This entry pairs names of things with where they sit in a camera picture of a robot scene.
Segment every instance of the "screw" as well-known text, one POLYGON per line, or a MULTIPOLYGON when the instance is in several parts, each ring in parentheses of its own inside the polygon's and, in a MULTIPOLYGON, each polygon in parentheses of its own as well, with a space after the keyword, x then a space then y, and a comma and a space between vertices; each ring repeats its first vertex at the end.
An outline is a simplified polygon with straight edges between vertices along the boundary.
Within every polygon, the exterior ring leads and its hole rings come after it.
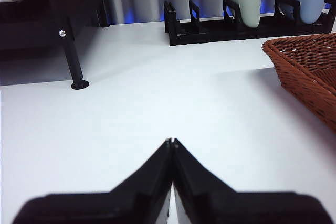
POLYGON ((59 31, 58 34, 59 34, 59 36, 61 36, 61 37, 65 37, 65 36, 67 36, 66 32, 63 31, 63 30, 59 31))

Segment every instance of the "white tabletop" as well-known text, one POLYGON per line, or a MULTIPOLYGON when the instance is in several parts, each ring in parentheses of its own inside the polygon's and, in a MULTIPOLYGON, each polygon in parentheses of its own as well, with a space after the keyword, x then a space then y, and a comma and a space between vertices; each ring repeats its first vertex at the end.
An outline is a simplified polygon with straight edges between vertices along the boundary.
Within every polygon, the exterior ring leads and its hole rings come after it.
POLYGON ((84 90, 1 87, 1 223, 36 196, 111 190, 170 136, 235 190, 313 195, 336 221, 336 135, 280 86, 267 39, 169 47, 163 26, 85 28, 84 90))

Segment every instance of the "brown woven basket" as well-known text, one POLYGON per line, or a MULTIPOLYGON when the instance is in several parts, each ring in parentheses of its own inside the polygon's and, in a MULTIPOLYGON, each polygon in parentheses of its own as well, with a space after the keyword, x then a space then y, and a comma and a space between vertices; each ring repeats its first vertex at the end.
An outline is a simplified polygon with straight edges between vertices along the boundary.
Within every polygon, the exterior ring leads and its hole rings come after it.
POLYGON ((269 40, 281 85, 336 132, 336 34, 269 40))

